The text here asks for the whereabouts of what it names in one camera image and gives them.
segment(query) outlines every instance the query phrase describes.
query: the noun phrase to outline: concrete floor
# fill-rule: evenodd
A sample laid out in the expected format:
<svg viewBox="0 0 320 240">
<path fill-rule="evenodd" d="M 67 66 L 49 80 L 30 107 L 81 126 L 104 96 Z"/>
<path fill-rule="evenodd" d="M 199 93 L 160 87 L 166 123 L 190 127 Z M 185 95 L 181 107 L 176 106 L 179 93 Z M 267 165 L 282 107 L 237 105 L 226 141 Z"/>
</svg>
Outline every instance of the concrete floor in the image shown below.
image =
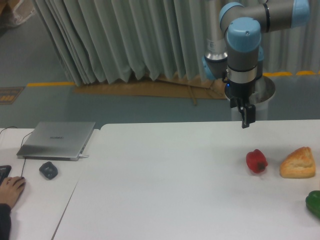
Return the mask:
<svg viewBox="0 0 320 240">
<path fill-rule="evenodd" d="M 0 31 L 0 87 L 66 82 L 51 40 L 37 15 Z M 269 120 L 320 119 L 320 76 L 273 77 Z M 113 123 L 230 121 L 227 100 L 73 93 L 74 86 L 26 87 L 12 105 L 0 105 L 0 128 L 34 128 L 40 121 Z"/>
</svg>

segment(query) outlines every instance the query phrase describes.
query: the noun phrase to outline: bread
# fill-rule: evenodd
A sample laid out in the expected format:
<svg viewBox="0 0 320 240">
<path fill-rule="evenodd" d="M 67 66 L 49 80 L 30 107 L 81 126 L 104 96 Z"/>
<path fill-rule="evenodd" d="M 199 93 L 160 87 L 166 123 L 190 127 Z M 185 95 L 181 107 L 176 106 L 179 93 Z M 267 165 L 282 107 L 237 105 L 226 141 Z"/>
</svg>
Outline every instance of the bread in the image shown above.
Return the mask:
<svg viewBox="0 0 320 240">
<path fill-rule="evenodd" d="M 316 174 L 316 164 L 310 147 L 291 153 L 280 165 L 280 175 L 286 179 L 308 179 Z"/>
</svg>

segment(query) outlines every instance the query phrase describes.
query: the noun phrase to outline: finger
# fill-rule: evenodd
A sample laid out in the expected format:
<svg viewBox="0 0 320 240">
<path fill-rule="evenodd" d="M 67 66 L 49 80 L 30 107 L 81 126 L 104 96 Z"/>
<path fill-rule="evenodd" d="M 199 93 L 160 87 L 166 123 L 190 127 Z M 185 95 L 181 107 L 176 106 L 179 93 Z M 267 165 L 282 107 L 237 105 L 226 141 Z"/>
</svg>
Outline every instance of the finger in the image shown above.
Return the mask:
<svg viewBox="0 0 320 240">
<path fill-rule="evenodd" d="M 15 177 L 13 177 L 13 178 L 9 181 L 8 185 L 13 186 L 13 185 L 15 185 L 16 182 L 19 181 L 20 179 L 21 179 L 21 177 L 15 176 Z"/>
<path fill-rule="evenodd" d="M 26 179 L 21 178 L 20 180 L 16 181 L 13 185 L 15 189 L 18 189 L 22 184 L 26 183 Z"/>
<path fill-rule="evenodd" d="M 23 190 L 25 190 L 25 186 L 26 186 L 26 183 L 24 183 L 24 184 L 20 185 L 20 187 L 18 187 L 18 189 L 16 191 L 19 195 L 23 192 Z"/>
<path fill-rule="evenodd" d="M 3 179 L 3 182 L 1 183 L 1 186 L 7 185 L 8 182 L 12 179 L 12 177 L 6 177 L 5 179 Z"/>
</svg>

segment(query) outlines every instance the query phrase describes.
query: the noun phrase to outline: silver laptop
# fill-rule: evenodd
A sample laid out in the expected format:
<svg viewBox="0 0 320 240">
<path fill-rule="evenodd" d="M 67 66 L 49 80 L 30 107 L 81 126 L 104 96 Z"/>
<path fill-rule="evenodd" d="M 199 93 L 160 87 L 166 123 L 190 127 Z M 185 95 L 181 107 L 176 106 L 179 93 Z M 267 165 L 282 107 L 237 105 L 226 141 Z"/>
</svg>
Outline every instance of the silver laptop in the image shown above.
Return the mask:
<svg viewBox="0 0 320 240">
<path fill-rule="evenodd" d="M 16 154 L 19 158 L 77 161 L 95 122 L 39 122 Z"/>
</svg>

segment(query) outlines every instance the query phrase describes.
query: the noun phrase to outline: robotic arm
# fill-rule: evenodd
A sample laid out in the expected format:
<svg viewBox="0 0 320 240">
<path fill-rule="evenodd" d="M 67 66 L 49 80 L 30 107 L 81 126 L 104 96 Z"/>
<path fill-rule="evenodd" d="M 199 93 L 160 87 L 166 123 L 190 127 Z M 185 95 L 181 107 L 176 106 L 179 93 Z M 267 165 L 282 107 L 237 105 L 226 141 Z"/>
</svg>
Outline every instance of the robotic arm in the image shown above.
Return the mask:
<svg viewBox="0 0 320 240">
<path fill-rule="evenodd" d="M 218 21 L 225 45 L 219 39 L 208 40 L 209 51 L 203 64 L 207 77 L 222 78 L 227 83 L 225 93 L 230 107 L 237 107 L 241 113 L 242 128 L 256 121 L 256 107 L 251 96 L 262 78 L 262 33 L 303 26 L 309 18 L 308 0 L 267 0 L 252 7 L 231 2 L 221 9 Z"/>
</svg>

